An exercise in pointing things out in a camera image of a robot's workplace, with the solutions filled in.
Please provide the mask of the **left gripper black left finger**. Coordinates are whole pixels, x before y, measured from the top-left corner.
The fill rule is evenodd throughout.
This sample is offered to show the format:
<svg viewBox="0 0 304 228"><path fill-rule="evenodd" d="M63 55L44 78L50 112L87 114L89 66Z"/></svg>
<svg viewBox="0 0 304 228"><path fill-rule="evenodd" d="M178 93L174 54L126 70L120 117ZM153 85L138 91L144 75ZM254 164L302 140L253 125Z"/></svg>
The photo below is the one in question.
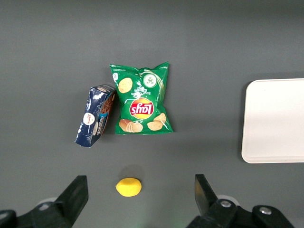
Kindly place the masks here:
<svg viewBox="0 0 304 228"><path fill-rule="evenodd" d="M85 175L77 176L55 201L38 204L31 211L17 216L14 210L0 211L2 228L71 228L88 202Z"/></svg>

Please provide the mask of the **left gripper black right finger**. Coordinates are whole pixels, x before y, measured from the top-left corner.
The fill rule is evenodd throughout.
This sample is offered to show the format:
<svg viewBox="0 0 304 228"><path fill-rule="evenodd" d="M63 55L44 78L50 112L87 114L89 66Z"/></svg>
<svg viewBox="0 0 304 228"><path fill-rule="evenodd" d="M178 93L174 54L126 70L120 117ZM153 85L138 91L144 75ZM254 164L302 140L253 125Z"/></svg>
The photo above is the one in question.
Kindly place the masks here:
<svg viewBox="0 0 304 228"><path fill-rule="evenodd" d="M189 228L293 228L277 208L256 205L247 211L229 199L216 196L205 175L195 175L195 201L200 215Z"/></svg>

